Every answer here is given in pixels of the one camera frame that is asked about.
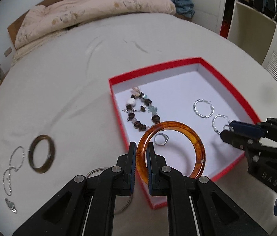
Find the orange bracelet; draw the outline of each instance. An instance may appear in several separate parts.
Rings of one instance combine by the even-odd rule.
[[[148,184],[148,171],[145,163],[145,153],[149,141],[152,137],[162,130],[174,130],[184,134],[192,143],[195,149],[196,162],[195,167],[190,175],[191,178],[198,178],[202,175],[205,166],[205,149],[204,145],[196,134],[189,126],[177,121],[163,121],[152,126],[142,136],[136,151],[136,168],[141,178]]]

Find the silver hoop earring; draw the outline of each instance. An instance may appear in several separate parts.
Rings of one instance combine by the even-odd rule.
[[[196,104],[197,104],[198,102],[204,102],[204,103],[206,103],[206,104],[210,104],[210,109],[212,110],[211,113],[210,113],[209,115],[202,115],[202,114],[200,114],[200,113],[198,112],[198,110],[196,109]],[[206,119],[209,118],[209,117],[211,117],[211,116],[213,115],[213,113],[215,112],[213,104],[211,104],[210,101],[208,101],[208,100],[206,100],[206,99],[198,99],[198,100],[196,100],[195,103],[193,104],[193,110],[194,110],[194,112],[196,113],[196,115],[198,115],[198,116],[201,117],[201,118],[206,118]]]
[[[223,114],[218,114],[218,115],[214,116],[214,118],[213,118],[213,120],[212,120],[212,126],[213,126],[214,131],[215,131],[218,135],[220,135],[220,131],[218,131],[218,129],[217,129],[216,126],[215,126],[215,120],[216,120],[216,118],[218,118],[218,117],[222,117],[222,118],[227,119],[228,116],[225,116],[225,115],[223,115]],[[231,126],[229,126],[229,123],[230,123],[230,122],[231,122],[231,121],[229,120],[229,121],[228,121],[228,124],[226,124],[226,125],[223,127],[223,130],[225,129],[225,127],[228,126],[229,129],[230,129],[231,131],[233,131],[233,128],[232,128]]]
[[[158,136],[158,135],[161,135],[161,136],[164,137],[165,141],[164,141],[163,143],[158,143],[158,142],[156,141],[156,136]],[[165,145],[165,144],[168,142],[168,140],[169,140],[169,137],[168,137],[166,134],[164,134],[164,133],[157,133],[157,134],[154,136],[154,143],[155,143],[156,145],[159,145],[159,146]]]

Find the dark ring bangle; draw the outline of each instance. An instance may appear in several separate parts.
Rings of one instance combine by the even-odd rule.
[[[33,158],[34,151],[35,151],[35,148],[36,148],[37,144],[43,139],[46,139],[49,143],[48,158],[47,158],[46,162],[40,168],[36,168],[32,158]],[[29,151],[28,151],[29,165],[37,173],[40,173],[40,174],[45,173],[50,169],[50,167],[53,163],[53,160],[54,160],[54,155],[55,155],[55,146],[54,146],[54,142],[51,139],[51,137],[49,137],[48,135],[39,135],[33,140],[33,142],[30,145],[30,148],[29,148]]]

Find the shelf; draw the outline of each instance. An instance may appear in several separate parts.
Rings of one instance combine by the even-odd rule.
[[[241,3],[241,2],[239,2],[239,1],[237,1],[236,4],[238,4],[238,5],[240,5],[240,6],[243,6],[243,7],[246,7],[246,8],[248,8],[248,9],[251,10],[251,11],[254,11],[255,13],[257,13],[257,14],[259,14],[259,15],[265,17],[265,18],[268,19],[269,21],[272,21],[275,25],[277,24],[277,22],[276,22],[275,20],[272,20],[270,17],[266,16],[265,14],[263,14],[263,13],[257,11],[256,9],[254,9],[254,8],[252,8],[252,7],[250,7],[250,6],[246,5],[246,4],[244,4],[244,3]]]

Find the wire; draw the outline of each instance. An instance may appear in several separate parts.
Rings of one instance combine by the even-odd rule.
[[[92,174],[95,174],[95,173],[100,172],[100,171],[104,171],[106,169],[108,169],[108,168],[105,167],[105,168],[94,169],[94,170],[90,171],[85,177],[89,178]],[[125,206],[123,208],[121,208],[120,210],[114,211],[114,214],[115,215],[119,215],[119,214],[123,213],[129,207],[129,205],[131,204],[132,200],[133,200],[133,195],[130,196],[130,198],[128,199],[128,201],[125,204]]]

